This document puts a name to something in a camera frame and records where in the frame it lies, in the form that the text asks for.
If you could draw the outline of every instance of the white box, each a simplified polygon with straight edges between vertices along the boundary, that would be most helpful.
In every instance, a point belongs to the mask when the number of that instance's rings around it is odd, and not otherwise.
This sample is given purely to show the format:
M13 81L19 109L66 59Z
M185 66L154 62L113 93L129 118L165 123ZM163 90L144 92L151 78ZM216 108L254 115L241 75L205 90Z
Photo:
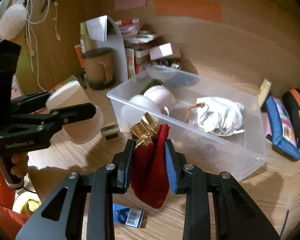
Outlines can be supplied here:
M175 96L177 105L170 116L158 114L128 101L153 80L159 79ZM188 72L152 66L120 84L107 93L120 127L129 135L126 119L122 116L124 106L135 108L140 117L145 113L158 119L159 124L170 126L169 139L175 150L183 153L188 162L197 165L206 172L219 174L230 172L238 181L244 179L266 162L267 152L265 133L258 100L251 95L230 87L222 82L194 75ZM196 103L198 97L223 97L244 105L244 133L229 137L217 137L199 129L196 113L189 115L189 124L185 123L186 110Z
M173 43L166 43L149 50L151 60L160 58L181 58L180 48Z

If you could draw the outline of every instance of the red cloth bag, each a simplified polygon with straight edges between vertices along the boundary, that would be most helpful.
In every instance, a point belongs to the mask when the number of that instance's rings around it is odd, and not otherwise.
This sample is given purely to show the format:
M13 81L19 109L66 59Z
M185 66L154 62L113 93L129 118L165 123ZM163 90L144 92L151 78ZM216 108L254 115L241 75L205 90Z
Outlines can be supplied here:
M167 124L160 125L153 143L139 146L133 155L131 188L138 199L153 208L162 207L169 191L164 148L169 129Z

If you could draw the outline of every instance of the cable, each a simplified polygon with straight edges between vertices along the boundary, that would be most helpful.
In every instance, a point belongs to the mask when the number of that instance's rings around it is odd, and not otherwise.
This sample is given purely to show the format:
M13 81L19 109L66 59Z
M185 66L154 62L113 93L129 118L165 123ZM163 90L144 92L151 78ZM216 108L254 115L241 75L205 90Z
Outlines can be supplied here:
M33 2L32 0L27 0L27 5L26 5L26 9L28 11L28 18L29 20L27 20L27 23L26 23L26 39L27 39L27 44L28 44L28 47L29 47L29 53L30 53L30 63L31 63L31 70L32 70L32 73L34 73L34 66L33 66L33 57L34 57L34 51L32 49L32 41L31 41L31 33L30 31L32 32L34 38L35 38L35 45L36 45L36 58L37 58L37 78L36 78L36 81L37 81L37 84L38 84L38 87L40 89L42 89L43 91L45 91L45 89L40 85L39 83L39 53L38 53L38 40L37 40L37 36L35 35L33 29L32 29L32 26L31 24L36 24L36 23L32 23L31 22L31 17L32 17L32 12L33 12Z
M46 15L43 17L42 20L40 20L39 22L33 23L33 22L29 21L28 19L26 19L27 22L28 22L28 23L31 23L31 24L39 24L39 23L42 23L42 22L47 18L47 16L48 16L49 8L50 8L50 0L48 0L48 9L47 9L47 13L46 13Z
M30 26L31 32L34 35L35 38L35 46L36 46L36 52L37 52L37 84L38 86L43 90L46 91L42 86L39 84L39 54L38 54L38 41L37 41L37 36L35 36L34 31L32 27Z
M26 10L29 14L29 0L27 0ZM31 35L30 35L29 27L30 27L30 24L28 22L26 22L26 41L27 41L28 48L29 48L31 70L32 70L32 73L34 73L33 62L32 62L32 57L34 56L34 51L32 50Z
M56 8L56 17L53 19L55 21L56 38L57 38L58 41L61 41L60 34L58 33L58 30L57 30L57 19L58 19L58 9L57 9L58 3L57 3L57 0L54 1L54 6Z
M27 189L27 188L25 188L25 187L23 187L23 189L24 189L25 191L27 191L27 192L31 192L31 193L33 193L33 194L37 194L36 192L31 191L31 190L29 190L29 189Z

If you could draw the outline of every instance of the barcode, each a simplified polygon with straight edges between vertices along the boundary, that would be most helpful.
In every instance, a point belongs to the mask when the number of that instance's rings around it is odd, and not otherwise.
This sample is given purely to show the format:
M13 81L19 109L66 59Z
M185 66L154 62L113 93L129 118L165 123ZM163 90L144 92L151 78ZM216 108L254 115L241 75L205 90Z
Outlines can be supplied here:
M141 214L142 214L142 211L140 211L140 210L130 209L129 215L128 215L128 218L126 221L126 225L137 228Z

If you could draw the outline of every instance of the paper cup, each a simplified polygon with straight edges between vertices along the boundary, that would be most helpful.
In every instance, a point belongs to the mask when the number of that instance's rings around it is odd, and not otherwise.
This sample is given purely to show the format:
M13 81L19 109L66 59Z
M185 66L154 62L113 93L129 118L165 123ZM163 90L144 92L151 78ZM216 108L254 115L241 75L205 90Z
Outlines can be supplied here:
M47 100L49 110L90 103L86 93L78 81L71 81L56 90ZM101 109L96 107L96 114L88 120L65 124L62 133L67 140L75 144L84 144L92 140L103 126Z

